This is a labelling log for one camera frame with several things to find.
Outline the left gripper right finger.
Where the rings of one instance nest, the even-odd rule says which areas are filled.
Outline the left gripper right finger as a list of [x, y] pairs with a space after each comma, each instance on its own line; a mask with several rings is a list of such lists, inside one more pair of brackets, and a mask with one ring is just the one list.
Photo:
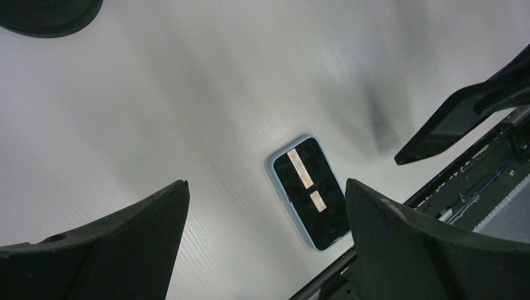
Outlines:
[[467, 231], [355, 179], [346, 209], [361, 299], [528, 299], [529, 245]]

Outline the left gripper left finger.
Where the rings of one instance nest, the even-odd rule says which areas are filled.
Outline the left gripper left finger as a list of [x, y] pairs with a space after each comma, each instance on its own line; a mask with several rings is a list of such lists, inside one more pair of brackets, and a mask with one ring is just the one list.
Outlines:
[[45, 240], [1, 248], [2, 299], [165, 299], [189, 209], [178, 180]]

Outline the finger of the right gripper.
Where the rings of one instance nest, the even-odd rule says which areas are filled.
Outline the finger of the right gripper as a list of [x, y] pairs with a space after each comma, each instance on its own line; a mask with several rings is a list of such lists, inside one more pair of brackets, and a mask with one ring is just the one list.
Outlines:
[[479, 86], [481, 97], [474, 105], [475, 113], [486, 115], [529, 104], [529, 46]]

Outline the black phone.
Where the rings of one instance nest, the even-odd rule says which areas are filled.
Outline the black phone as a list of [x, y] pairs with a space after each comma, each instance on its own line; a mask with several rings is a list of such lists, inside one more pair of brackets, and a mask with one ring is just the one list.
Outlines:
[[485, 81], [464, 87], [451, 94], [420, 130], [395, 155], [398, 165], [431, 158], [449, 149], [489, 117], [476, 105], [492, 93], [504, 91], [506, 81]]

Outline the black pole stand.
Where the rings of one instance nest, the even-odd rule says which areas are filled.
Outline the black pole stand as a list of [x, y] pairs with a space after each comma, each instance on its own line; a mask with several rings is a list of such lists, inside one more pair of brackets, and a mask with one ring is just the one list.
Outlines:
[[34, 38], [79, 32], [98, 15], [103, 0], [1, 1], [1, 27]]

